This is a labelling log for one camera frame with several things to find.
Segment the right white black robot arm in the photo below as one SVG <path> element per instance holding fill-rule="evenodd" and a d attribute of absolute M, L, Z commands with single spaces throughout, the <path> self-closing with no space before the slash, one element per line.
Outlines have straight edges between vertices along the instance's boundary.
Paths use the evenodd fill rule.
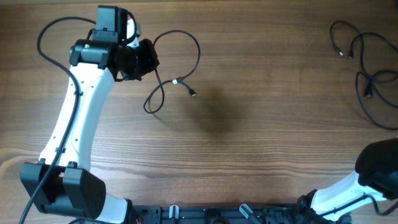
<path fill-rule="evenodd" d="M 397 201 L 397 138 L 367 145 L 354 171 L 325 189 L 299 198 L 292 212 L 294 223 L 341 223 L 343 216 L 366 204 L 376 215 L 387 216 L 397 203 L 381 211 L 378 202 Z"/>

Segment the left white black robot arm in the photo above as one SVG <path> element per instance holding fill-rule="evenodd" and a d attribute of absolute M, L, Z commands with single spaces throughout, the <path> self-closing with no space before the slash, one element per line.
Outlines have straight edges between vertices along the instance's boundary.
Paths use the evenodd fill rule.
<path fill-rule="evenodd" d="M 126 9 L 99 6 L 95 28 L 70 49 L 68 90 L 52 137 L 37 162 L 22 166 L 28 207 L 75 222 L 141 223 L 128 199 L 93 175 L 91 150 L 101 111 L 117 82 L 141 80 L 159 65 L 153 43 L 140 39 Z"/>

